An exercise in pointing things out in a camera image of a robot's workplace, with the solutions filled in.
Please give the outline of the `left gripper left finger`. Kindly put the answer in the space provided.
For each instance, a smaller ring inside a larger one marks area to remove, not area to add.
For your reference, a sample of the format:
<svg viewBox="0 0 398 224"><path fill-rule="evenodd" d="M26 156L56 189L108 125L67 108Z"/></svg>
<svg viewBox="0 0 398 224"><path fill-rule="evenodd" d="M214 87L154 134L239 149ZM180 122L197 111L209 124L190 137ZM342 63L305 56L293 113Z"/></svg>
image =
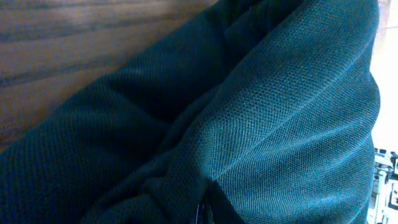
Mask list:
<svg viewBox="0 0 398 224"><path fill-rule="evenodd" d="M195 215L195 224L202 224L202 204L197 206L197 211Z"/></svg>

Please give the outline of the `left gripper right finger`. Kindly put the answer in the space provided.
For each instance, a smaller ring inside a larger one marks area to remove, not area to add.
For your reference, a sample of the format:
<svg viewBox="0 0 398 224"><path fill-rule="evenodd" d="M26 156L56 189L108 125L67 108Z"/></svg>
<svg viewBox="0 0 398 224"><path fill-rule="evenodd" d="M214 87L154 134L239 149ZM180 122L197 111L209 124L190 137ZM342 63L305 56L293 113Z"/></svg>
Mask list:
<svg viewBox="0 0 398 224"><path fill-rule="evenodd" d="M203 204L203 224L214 224L212 208L208 202Z"/></svg>

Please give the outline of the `black polo shirt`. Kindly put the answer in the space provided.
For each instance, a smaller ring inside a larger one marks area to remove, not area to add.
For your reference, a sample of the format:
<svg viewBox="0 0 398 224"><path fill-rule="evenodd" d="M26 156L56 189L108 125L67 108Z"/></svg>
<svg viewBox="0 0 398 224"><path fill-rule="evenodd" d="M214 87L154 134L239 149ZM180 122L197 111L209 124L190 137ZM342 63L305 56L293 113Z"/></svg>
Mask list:
<svg viewBox="0 0 398 224"><path fill-rule="evenodd" d="M375 0L219 1L1 154L2 223L365 223Z"/></svg>

